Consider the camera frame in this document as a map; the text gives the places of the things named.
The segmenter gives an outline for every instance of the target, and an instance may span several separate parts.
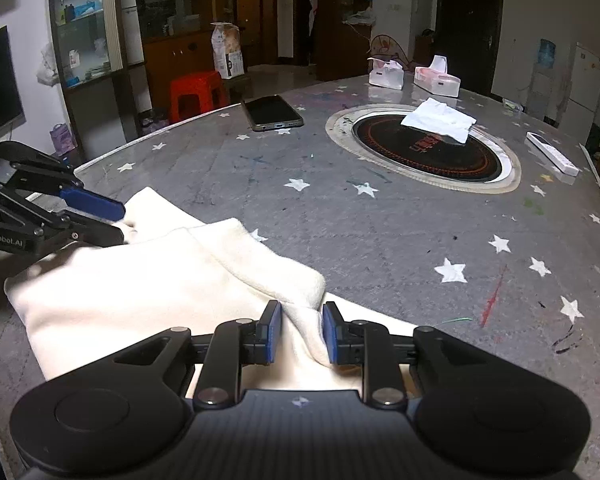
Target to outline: paper bag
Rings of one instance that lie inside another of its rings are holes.
[[[402,90],[404,85],[404,70],[397,61],[384,61],[376,57],[369,57],[373,61],[373,68],[369,73],[369,84]]]
[[[240,31],[233,23],[212,23],[216,28],[211,35],[211,47],[214,51],[214,66],[222,79],[231,79],[244,74],[242,51],[240,49]]]

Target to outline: fan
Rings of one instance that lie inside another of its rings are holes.
[[[378,34],[371,40],[370,54],[384,61],[398,61],[403,68],[408,68],[410,63],[398,42],[386,34]]]

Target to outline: blue gripper pad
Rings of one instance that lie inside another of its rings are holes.
[[[278,338],[282,331],[282,307],[280,304],[276,307],[271,316],[271,322],[269,323],[269,330],[267,331],[267,362],[272,363],[276,357],[276,347],[278,345]]]
[[[331,315],[331,311],[325,306],[322,307],[322,336],[327,344],[329,362],[336,364],[338,362],[338,341],[336,339],[336,324]]]
[[[125,215],[125,206],[117,200],[87,191],[80,187],[67,187],[60,190],[62,198],[69,207],[84,211],[98,218],[116,222]]]

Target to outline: screw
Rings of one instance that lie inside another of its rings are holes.
[[[385,406],[391,406],[392,404],[398,404],[404,399],[404,394],[400,390],[395,388],[380,388],[371,394],[371,397],[376,402],[384,404]]]
[[[198,394],[198,400],[204,404],[221,404],[229,398],[229,394],[222,388],[205,388]]]

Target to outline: glass door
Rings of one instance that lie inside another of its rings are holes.
[[[67,88],[111,72],[102,0],[50,0],[54,41]]]

